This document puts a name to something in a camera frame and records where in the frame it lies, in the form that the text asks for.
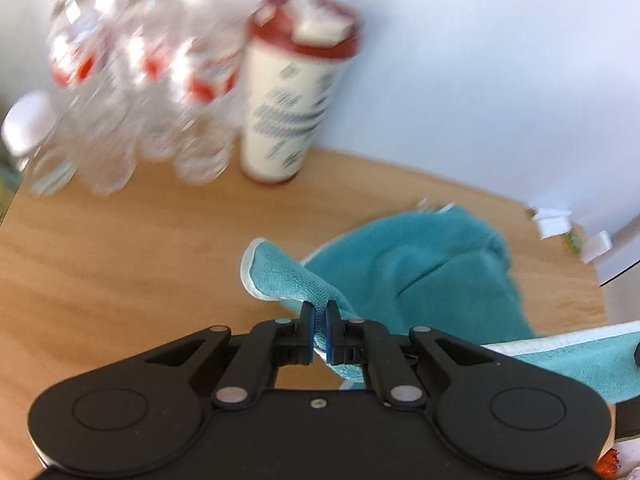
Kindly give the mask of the folded white paper tissue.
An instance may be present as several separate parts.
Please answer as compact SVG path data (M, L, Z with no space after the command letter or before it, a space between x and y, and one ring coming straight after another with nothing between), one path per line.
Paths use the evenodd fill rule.
M532 207L528 214L541 240L561 237L567 250L578 255L582 263L594 263L613 249L612 238L606 231L588 238L581 236L569 210Z

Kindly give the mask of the teal towel with white trim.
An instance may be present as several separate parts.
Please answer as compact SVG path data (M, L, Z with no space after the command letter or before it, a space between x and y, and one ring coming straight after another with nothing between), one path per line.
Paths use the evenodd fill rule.
M576 379L608 403L638 396L638 323L539 337L510 269L501 234L449 205L372 221L300 261L256 238L245 249L240 279L254 298L294 313L312 304L319 356L328 351L326 305L335 301L345 320L380 322L396 335L425 325Z

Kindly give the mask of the clear water bottle red label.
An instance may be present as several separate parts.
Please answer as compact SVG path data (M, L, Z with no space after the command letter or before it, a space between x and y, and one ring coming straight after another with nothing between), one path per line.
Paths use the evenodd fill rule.
M125 187L136 169L130 106L115 60L116 0L54 0L47 38L54 82L68 107L63 146L97 196Z

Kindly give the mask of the white cup with red lid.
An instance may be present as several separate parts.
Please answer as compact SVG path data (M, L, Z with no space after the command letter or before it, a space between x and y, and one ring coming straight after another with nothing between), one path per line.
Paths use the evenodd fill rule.
M276 184L302 169L357 55L358 14L335 0L262 0L247 24L241 168Z

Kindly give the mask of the orange object at corner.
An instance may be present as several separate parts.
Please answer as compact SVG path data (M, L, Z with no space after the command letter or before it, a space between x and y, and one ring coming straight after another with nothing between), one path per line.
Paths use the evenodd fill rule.
M613 480L620 471L620 459L618 456L620 451L616 448L610 448L604 453L596 463L594 470L603 480Z

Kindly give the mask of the glass jar with white lid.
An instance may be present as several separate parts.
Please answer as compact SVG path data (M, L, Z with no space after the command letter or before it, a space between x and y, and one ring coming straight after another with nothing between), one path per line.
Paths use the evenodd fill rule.
M3 119L2 141L22 184L34 195L60 192L75 175L76 166L60 137L62 125L50 96L42 90L21 96Z

